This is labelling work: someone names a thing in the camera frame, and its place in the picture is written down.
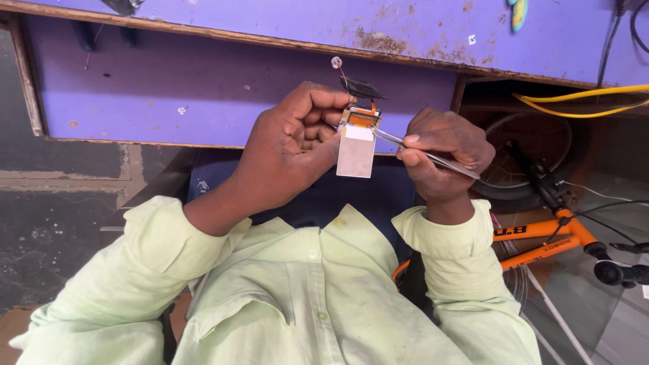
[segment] light green shirt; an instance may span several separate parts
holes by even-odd
[[[350,205],[323,229],[246,219],[213,237],[155,197],[10,344],[18,364],[161,365],[157,317],[208,273],[175,365],[540,364],[491,249],[489,203],[473,205],[461,225],[431,223],[424,207],[393,219],[422,253],[440,327],[397,292],[392,246]]]

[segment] bicycle wheel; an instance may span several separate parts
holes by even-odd
[[[499,210],[541,204],[523,171],[503,148],[505,142],[518,140],[532,161],[542,160],[553,178],[562,181],[572,175],[590,140],[587,122],[547,114],[508,115],[490,124],[485,133],[487,141],[496,148],[496,156],[471,188]]]

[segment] person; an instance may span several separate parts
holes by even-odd
[[[18,364],[163,364],[156,319],[199,277],[176,365],[540,364],[491,249],[489,203],[422,152],[449,152],[477,173],[489,165],[484,132],[454,113],[425,108],[408,125],[397,158],[426,206],[392,221],[421,252],[439,326],[399,294],[392,246],[354,207],[321,228],[251,226],[247,217],[285,205],[336,163],[331,125],[348,101],[305,82],[259,115],[216,189],[184,207],[158,196],[128,211],[124,235],[11,341]]]

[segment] shirt sleeve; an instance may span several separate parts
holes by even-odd
[[[224,261],[251,220],[213,237],[185,217],[178,199],[157,196],[128,211],[124,235],[102,249],[34,312],[10,345],[18,364],[163,364],[156,319],[190,279]]]
[[[473,200],[473,217],[459,225],[426,219],[425,207],[406,210],[392,222],[404,241],[422,255],[441,329],[473,364],[540,364],[536,338],[519,317],[502,278],[486,200]]]

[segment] tweezers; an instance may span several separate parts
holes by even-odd
[[[399,138],[397,136],[393,136],[392,134],[386,133],[384,131],[381,131],[381,130],[379,130],[379,128],[376,128],[375,126],[370,126],[370,128],[372,129],[372,132],[374,133],[374,135],[381,138],[382,140],[388,141],[391,144],[395,144],[395,145],[397,145],[397,146],[399,146],[401,148],[406,148],[406,146],[404,145],[403,139],[401,139],[401,138]],[[462,166],[454,164],[453,162],[451,162],[451,161],[449,161],[449,160],[447,160],[447,159],[445,159],[443,157],[435,156],[435,155],[433,155],[431,153],[428,153],[428,152],[424,152],[424,153],[426,154],[426,156],[428,156],[428,158],[430,158],[430,160],[432,162],[435,162],[438,165],[448,167],[448,168],[450,168],[452,170],[463,173],[466,176],[472,177],[473,179],[480,180],[480,176],[477,173],[475,173],[475,172],[473,172],[471,170],[467,170],[467,169],[463,168]]]

